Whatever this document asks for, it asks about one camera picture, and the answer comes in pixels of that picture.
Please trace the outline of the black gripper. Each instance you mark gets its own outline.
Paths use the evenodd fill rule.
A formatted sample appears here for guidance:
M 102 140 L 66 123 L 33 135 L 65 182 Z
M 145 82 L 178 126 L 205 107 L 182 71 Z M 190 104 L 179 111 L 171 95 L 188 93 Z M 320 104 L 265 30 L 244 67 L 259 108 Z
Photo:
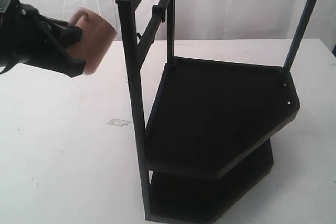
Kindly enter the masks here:
M 71 78 L 84 72 L 86 61 L 73 58 L 65 48 L 81 41 L 82 29 L 41 15 L 31 5 L 16 3 L 1 14 L 1 67 L 18 63 L 50 69 Z

